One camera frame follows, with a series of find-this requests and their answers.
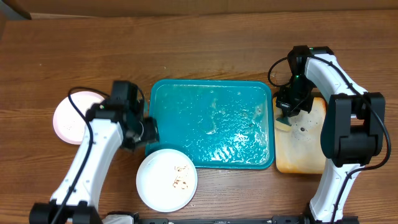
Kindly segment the white plate with brown stain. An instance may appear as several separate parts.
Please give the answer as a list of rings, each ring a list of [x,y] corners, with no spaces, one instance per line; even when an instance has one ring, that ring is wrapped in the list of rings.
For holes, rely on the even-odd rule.
[[[158,212],[174,212],[186,206],[198,185],[197,170],[184,153],[161,149],[147,156],[137,171],[141,200]]]

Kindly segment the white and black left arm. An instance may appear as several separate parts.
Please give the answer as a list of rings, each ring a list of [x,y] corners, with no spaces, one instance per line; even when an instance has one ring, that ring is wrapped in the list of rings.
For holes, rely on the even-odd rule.
[[[101,223],[98,204],[110,163],[119,148],[133,151],[159,140],[157,122],[144,117],[144,102],[95,103],[84,115],[83,141],[63,182],[48,203],[35,203],[30,223]]]

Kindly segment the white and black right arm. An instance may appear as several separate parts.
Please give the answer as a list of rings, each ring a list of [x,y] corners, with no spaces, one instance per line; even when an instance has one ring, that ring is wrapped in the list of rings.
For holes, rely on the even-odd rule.
[[[292,76],[279,85],[276,107],[282,113],[275,128],[291,130],[289,118],[311,112],[312,90],[318,88],[328,102],[320,133],[325,168],[315,196],[303,214],[274,216],[273,223],[358,223],[343,208],[360,172],[382,167],[391,155],[391,140],[384,124],[386,101],[370,93],[340,67],[329,47],[293,47],[285,59]]]

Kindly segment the white plate with red stain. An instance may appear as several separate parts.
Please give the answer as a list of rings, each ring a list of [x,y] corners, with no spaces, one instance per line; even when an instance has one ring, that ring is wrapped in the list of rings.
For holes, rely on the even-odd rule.
[[[71,94],[72,101],[85,114],[94,103],[104,98],[92,91],[79,91]],[[53,114],[53,129],[56,135],[69,144],[80,145],[85,132],[85,122],[69,102],[68,97],[60,102]]]

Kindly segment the green and yellow sponge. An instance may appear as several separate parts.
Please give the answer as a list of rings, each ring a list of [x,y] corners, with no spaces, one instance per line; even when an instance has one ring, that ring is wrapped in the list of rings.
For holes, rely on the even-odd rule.
[[[280,116],[275,119],[275,128],[281,131],[290,132],[292,125],[289,123],[288,117]]]

